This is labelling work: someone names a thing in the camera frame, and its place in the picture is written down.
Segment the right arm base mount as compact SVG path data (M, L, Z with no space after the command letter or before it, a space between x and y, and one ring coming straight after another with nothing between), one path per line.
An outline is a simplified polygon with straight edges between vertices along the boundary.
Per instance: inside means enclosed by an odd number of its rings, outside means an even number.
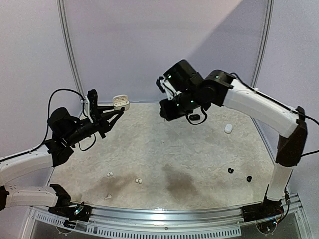
M265 199L260 203L242 206L241 211L244 222L251 222L280 215L284 209L281 200Z

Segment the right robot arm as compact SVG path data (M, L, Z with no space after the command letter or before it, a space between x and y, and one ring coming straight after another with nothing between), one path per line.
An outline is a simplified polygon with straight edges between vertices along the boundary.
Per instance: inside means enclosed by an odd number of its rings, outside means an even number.
M183 59L156 80L166 98L160 116L166 121L189 117L196 108L205 114L211 105L227 107L257 119L279 134L275 166L258 213L268 217L277 209L293 169L299 163L308 136L302 107L288 106L245 84L234 73L214 70L202 77Z

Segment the white stem earbud charging case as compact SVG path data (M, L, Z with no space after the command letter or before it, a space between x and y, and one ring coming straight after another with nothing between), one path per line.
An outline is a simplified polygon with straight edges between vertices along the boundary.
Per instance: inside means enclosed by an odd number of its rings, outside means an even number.
M116 95L112 98L113 107L115 110L127 111L130 108L130 101L127 95Z

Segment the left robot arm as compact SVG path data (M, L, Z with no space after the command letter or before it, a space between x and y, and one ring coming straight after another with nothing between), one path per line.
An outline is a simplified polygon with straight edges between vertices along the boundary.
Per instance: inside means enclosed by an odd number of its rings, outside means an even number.
M99 133L106 137L128 106L97 106L92 116L84 119L72 116L65 107L54 110L47 123L52 139L39 149L9 156L0 161L0 208L14 206L55 207L63 216L74 212L70 195L58 184L49 186L19 187L10 184L16 178L44 168L55 168L68 161L80 141Z

